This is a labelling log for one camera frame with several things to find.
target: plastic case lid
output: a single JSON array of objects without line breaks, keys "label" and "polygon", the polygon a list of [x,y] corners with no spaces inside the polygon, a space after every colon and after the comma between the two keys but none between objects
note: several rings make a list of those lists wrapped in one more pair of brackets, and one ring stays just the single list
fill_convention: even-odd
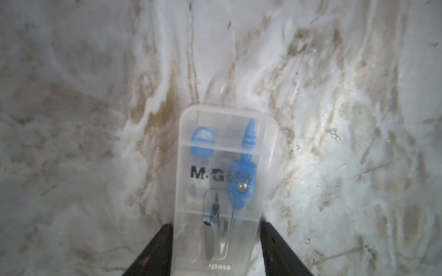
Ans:
[{"label": "plastic case lid", "polygon": [[194,105],[179,125],[172,275],[245,275],[278,124],[262,113]]}]

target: blue compass handle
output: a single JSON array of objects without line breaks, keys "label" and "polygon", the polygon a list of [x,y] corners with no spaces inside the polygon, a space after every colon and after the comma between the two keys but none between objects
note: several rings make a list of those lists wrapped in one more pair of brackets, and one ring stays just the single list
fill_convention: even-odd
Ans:
[{"label": "blue compass handle", "polygon": [[[238,184],[245,183],[247,190],[240,192]],[[247,205],[256,186],[256,164],[252,161],[244,162],[243,159],[236,159],[233,161],[230,169],[229,177],[229,199],[230,203],[236,210],[241,210]]]}]

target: marble surface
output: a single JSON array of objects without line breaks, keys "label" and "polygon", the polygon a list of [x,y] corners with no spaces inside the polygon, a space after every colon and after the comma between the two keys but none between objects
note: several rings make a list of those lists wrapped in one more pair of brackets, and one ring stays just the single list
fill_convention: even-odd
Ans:
[{"label": "marble surface", "polygon": [[121,275],[173,220],[180,113],[222,76],[226,105],[278,121],[264,215],[315,275],[440,275],[441,14],[1,1],[0,273]]}]

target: metal rivet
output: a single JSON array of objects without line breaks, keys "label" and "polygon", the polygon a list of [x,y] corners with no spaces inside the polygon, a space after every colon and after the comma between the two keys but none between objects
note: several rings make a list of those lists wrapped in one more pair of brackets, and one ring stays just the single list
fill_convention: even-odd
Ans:
[{"label": "metal rivet", "polygon": [[238,192],[244,193],[245,191],[247,191],[248,186],[246,183],[240,182],[236,185],[236,189],[238,190]]}]

